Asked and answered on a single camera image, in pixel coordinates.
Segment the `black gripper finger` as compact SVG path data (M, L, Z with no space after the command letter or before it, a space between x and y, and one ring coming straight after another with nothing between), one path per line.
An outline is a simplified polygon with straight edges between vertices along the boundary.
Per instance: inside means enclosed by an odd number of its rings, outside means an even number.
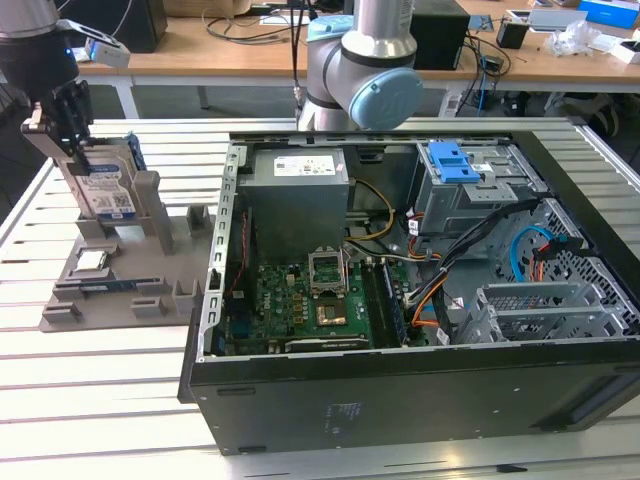
M94 121L87 81L70 82L61 87L53 98L52 107L54 140L71 159L70 173L87 175L89 162L83 148L90 138L90 126Z

